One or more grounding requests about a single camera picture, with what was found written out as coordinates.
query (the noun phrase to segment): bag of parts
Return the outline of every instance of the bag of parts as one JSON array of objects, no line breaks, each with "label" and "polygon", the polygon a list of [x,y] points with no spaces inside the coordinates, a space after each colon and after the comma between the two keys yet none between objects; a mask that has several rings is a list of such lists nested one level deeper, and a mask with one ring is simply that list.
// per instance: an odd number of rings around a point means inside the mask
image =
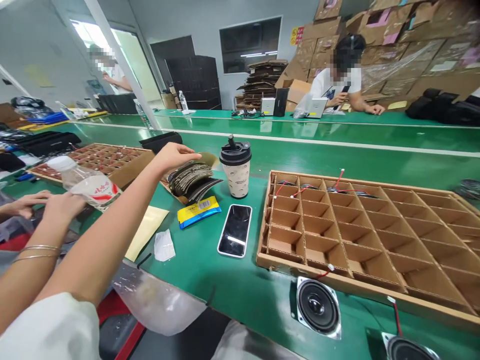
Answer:
[{"label": "bag of parts", "polygon": [[222,209],[215,196],[210,196],[199,203],[178,210],[178,223],[180,224],[180,229],[185,229],[187,226],[221,212]]}]

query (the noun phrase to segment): white t-shirt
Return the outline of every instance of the white t-shirt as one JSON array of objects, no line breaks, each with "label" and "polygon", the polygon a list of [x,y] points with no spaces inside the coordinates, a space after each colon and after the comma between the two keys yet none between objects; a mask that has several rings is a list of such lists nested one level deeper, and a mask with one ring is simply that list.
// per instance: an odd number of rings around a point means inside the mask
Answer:
[{"label": "white t-shirt", "polygon": [[[113,70],[111,71],[111,78],[113,80],[121,82],[123,77],[125,76],[124,71],[120,68],[120,65],[117,63],[113,67]],[[131,91],[128,91],[127,89],[124,89],[123,87],[112,85],[113,91],[115,91],[115,94],[121,95],[121,94],[130,94]]]},{"label": "white t-shirt", "polygon": [[327,67],[313,80],[310,93],[313,98],[329,98],[332,100],[347,85],[350,85],[349,94],[358,93],[362,90],[362,69],[353,67],[342,81],[334,82],[330,77],[330,68]]},{"label": "white t-shirt", "polygon": [[34,303],[0,337],[1,359],[100,360],[99,317],[91,302],[63,292]]}]

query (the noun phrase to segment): person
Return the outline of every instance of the person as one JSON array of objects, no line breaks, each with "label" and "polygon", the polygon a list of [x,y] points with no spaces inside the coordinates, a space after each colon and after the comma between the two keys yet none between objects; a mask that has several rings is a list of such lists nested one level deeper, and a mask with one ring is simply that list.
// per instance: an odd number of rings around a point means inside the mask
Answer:
[{"label": "person", "polygon": [[52,195],[44,190],[0,206],[0,222],[13,216],[30,219],[32,206],[38,204],[46,204],[42,220],[18,260],[0,277],[0,334],[34,302],[54,271],[57,256],[42,247],[59,249],[60,252],[70,222],[86,203],[80,196],[69,192]]},{"label": "person", "polygon": [[103,78],[112,85],[116,94],[129,94],[133,91],[119,63],[110,55],[106,54],[100,46],[91,44],[88,52],[92,60],[100,63],[104,68],[111,70],[111,75],[103,71]]},{"label": "person", "polygon": [[[328,98],[327,108],[341,108],[348,98],[353,110],[381,115],[385,111],[383,106],[370,106],[362,98],[362,69],[359,61],[365,47],[362,35],[349,34],[341,39],[333,51],[330,66],[313,80],[310,89],[312,97]],[[345,86],[349,86],[349,89],[344,92]]]},{"label": "person", "polygon": [[[173,142],[162,148],[78,239],[33,304],[6,329],[0,337],[3,359],[100,359],[96,307],[122,262],[162,176],[201,157],[185,145]],[[45,238],[40,234],[35,244],[44,245]],[[52,250],[42,251],[56,254]],[[31,262],[35,266],[41,259],[25,258],[19,263]]]}]

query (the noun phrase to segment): barcode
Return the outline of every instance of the barcode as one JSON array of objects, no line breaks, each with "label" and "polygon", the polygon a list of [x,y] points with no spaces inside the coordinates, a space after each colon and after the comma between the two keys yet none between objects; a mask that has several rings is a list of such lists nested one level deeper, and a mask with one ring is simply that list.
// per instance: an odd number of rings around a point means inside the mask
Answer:
[{"label": "barcode", "polygon": [[208,208],[209,206],[210,206],[210,201],[208,201],[208,200],[205,200],[205,201],[202,201],[202,202],[198,203],[198,209],[199,210],[203,210],[205,208]]}]

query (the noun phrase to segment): smartphone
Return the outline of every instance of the smartphone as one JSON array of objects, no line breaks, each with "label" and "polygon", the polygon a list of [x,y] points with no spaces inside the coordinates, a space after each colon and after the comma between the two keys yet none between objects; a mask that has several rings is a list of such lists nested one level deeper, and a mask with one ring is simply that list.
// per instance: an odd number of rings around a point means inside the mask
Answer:
[{"label": "smartphone", "polygon": [[252,208],[245,205],[230,205],[220,241],[216,250],[221,255],[243,258],[247,252]]}]

